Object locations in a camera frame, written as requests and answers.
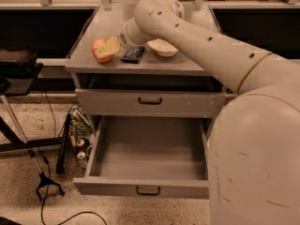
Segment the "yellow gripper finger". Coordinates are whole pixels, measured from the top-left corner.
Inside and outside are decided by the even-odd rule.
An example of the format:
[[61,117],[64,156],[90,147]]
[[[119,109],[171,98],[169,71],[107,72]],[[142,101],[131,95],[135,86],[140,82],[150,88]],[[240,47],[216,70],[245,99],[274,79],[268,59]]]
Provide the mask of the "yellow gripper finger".
[[121,45],[116,37],[106,39],[103,47],[100,49],[105,54],[115,54],[120,51]]

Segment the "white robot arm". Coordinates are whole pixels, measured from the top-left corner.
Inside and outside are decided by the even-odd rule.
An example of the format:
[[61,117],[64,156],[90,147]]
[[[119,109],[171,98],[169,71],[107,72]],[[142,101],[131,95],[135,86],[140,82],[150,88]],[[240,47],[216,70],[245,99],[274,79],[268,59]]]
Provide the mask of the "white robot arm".
[[211,225],[300,225],[300,67],[141,0],[123,28],[133,44],[171,43],[232,90],[211,130]]

